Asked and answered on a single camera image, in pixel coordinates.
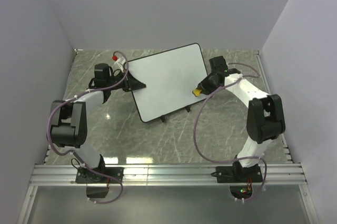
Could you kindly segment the yellow black sponge eraser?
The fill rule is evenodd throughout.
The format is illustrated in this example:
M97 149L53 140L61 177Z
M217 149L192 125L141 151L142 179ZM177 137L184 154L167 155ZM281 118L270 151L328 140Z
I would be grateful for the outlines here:
M200 95L202 95L203 94L203 90L202 89L194 89L193 91L192 91L192 94L195 96L195 97L199 97Z

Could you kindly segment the white whiteboard black frame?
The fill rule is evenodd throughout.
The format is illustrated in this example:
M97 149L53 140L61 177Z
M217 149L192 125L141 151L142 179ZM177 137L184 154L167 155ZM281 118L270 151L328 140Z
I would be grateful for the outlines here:
M206 76L206 65L198 43L134 59L129 73L146 85L132 90L140 120L147 123L204 100L192 91Z

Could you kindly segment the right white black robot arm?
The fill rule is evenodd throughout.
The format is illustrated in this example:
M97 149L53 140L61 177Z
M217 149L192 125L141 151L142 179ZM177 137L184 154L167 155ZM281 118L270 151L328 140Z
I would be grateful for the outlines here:
M193 94L211 98L217 91L228 90L247 107L246 131L248 138L233 162L232 175L239 182L246 181L258 166L271 142L285 131L282 99L270 95L248 81L260 74L242 74L236 68L229 68L223 56L209 60L211 72L197 85Z

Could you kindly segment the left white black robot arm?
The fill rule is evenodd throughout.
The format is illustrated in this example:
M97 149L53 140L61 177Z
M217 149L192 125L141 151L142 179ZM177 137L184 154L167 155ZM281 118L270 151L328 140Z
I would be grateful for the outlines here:
M94 183L104 181L107 171L103 156L87 141L87 115L106 103L114 90L129 92L146 88L145 83L124 68L125 65L123 63L116 70L106 63L95 65L94 77L83 94L52 102L47 123L50 147L59 156L72 153L81 165L90 167L87 175Z

